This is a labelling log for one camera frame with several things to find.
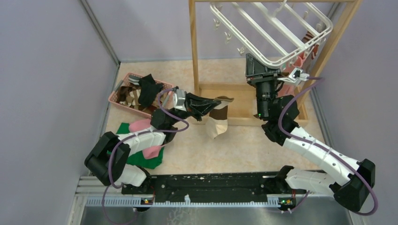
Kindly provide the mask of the pink sock with green pattern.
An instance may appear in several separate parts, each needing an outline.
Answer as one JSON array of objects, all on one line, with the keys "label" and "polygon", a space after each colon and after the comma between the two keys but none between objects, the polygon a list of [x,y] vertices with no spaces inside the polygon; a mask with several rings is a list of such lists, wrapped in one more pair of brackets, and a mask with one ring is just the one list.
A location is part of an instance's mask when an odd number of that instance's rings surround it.
[{"label": "pink sock with green pattern", "polygon": [[[303,58],[301,56],[298,56],[294,63],[290,61],[286,67],[284,68],[283,72],[286,73],[292,73],[295,69],[301,69],[303,65]],[[294,90],[296,88],[297,84],[291,83],[291,82],[285,82],[282,86],[282,88],[278,91],[277,96],[282,97],[286,95],[293,95]]]}]

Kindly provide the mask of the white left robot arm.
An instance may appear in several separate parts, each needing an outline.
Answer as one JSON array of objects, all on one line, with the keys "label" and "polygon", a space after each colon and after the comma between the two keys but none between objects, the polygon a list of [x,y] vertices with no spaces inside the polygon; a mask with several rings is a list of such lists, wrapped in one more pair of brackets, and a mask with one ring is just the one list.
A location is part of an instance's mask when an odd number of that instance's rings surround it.
[{"label": "white left robot arm", "polygon": [[174,127],[176,123],[185,123],[189,117],[200,121],[221,103],[175,90],[173,108],[154,110],[148,128],[124,135],[104,133],[84,160],[84,165],[104,186],[132,185],[138,193],[144,194],[151,186],[149,175],[140,166],[128,164],[128,158],[150,147],[162,147],[171,142],[179,132]]}]

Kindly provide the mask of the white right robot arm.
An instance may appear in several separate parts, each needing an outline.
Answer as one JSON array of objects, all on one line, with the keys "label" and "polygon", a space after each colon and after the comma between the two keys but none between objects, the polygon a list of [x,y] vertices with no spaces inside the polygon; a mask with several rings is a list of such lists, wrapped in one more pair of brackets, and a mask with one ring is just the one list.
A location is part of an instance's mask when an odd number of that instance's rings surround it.
[{"label": "white right robot arm", "polygon": [[281,193],[291,189],[322,193],[356,214],[361,214],[361,208],[370,196],[374,202],[370,213],[374,214],[378,208],[373,191],[375,164],[368,159],[358,161],[345,156],[314,138],[295,121],[299,114],[297,96],[277,96],[285,83],[300,84],[312,77],[300,68],[291,72],[269,68],[250,53],[245,59],[246,81],[256,90],[255,117],[265,121],[262,129],[266,137],[321,168],[321,172],[311,172],[285,166],[279,172],[281,177],[275,180],[276,189]]}]

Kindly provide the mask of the wooden hanger stand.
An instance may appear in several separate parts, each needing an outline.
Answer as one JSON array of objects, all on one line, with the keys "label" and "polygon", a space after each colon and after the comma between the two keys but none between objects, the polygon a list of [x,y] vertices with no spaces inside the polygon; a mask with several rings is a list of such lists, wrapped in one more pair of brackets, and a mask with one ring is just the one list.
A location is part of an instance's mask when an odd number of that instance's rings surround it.
[{"label": "wooden hanger stand", "polygon": [[235,126],[260,126],[271,118],[272,103],[292,94],[298,97],[296,121],[306,125],[308,93],[302,96],[299,93],[320,76],[361,5],[359,0],[338,3],[344,4],[344,9],[338,21],[333,22],[313,0],[251,1],[260,13],[260,19],[255,20],[243,9],[242,1],[232,0],[230,4],[247,25],[277,52],[275,57],[269,57],[222,13],[220,0],[211,0],[209,6],[216,26],[227,29],[227,40],[234,37],[241,43],[239,51],[245,58],[246,68],[242,83],[208,83],[199,80],[196,1],[189,1],[195,94],[207,98],[218,95],[234,98],[228,107],[227,122]]}]

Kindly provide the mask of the white clip drying hanger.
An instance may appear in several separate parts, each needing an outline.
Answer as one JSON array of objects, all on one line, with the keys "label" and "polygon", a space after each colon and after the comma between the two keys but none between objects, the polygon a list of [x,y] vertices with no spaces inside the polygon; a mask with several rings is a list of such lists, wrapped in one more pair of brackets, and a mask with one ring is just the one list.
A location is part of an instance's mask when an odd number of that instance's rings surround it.
[{"label": "white clip drying hanger", "polygon": [[272,68],[312,57],[334,27],[312,2],[212,2],[209,8],[225,44],[233,42],[241,56],[251,53]]}]

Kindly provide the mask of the pile of socks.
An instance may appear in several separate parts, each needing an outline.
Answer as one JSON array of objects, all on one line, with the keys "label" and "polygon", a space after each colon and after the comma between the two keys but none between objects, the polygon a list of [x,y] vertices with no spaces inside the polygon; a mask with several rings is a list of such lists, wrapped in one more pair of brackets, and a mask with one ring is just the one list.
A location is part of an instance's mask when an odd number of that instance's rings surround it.
[{"label": "pile of socks", "polygon": [[159,104],[157,102],[157,96],[153,103],[149,107],[142,107],[138,103],[138,98],[141,93],[141,87],[138,84],[138,81],[141,77],[136,75],[129,75],[129,82],[126,85],[120,86],[118,89],[118,95],[116,99],[116,103],[127,106],[134,110],[139,110],[148,114],[153,113],[157,108],[159,108]]}]

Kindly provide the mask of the black sock in basket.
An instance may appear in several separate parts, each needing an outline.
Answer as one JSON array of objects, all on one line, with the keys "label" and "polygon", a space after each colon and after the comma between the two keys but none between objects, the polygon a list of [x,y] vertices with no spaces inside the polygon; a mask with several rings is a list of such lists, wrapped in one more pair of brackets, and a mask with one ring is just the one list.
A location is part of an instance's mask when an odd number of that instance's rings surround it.
[{"label": "black sock in basket", "polygon": [[141,87],[138,103],[142,107],[149,107],[155,100],[157,94],[162,91],[163,83],[157,83],[152,74],[149,74],[140,78],[138,84]]}]

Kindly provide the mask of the pink plastic basket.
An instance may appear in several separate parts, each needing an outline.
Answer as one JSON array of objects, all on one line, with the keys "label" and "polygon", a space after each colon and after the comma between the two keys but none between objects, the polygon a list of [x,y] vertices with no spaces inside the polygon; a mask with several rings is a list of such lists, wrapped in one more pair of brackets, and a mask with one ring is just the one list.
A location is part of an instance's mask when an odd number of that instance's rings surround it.
[{"label": "pink plastic basket", "polygon": [[115,107],[144,118],[150,118],[160,106],[166,108],[171,102],[171,92],[157,96],[161,91],[173,85],[155,78],[152,74],[145,76],[128,73],[114,88],[108,101]]}]

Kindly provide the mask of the pink folded cloth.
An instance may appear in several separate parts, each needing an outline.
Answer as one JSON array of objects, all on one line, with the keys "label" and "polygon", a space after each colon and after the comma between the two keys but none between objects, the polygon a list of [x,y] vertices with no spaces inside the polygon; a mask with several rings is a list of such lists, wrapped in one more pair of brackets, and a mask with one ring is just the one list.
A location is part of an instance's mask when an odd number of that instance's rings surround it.
[{"label": "pink folded cloth", "polygon": [[[129,125],[129,131],[131,133],[138,132],[140,130],[143,130],[145,128],[150,127],[150,119],[143,119],[143,120],[137,120],[133,123],[130,123]],[[164,145],[156,145],[156,146],[151,146],[146,149],[142,150],[143,156],[145,159],[151,159],[159,156],[159,153],[161,149],[164,147]]]}]

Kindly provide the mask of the green folded cloth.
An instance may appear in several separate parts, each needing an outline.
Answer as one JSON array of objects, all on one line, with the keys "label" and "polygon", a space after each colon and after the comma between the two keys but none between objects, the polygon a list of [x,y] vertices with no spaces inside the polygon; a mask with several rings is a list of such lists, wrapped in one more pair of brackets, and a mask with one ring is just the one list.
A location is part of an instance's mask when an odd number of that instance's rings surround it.
[{"label": "green folded cloth", "polygon": [[[130,132],[129,131],[129,123],[121,123],[116,134],[117,135],[127,134],[129,132]],[[151,159],[146,159],[146,158],[144,158],[143,152],[140,151],[138,153],[135,153],[135,154],[129,156],[126,164],[140,166],[145,169],[155,169],[162,163],[163,152],[164,152],[164,147],[161,148],[157,157],[154,157]]]}]

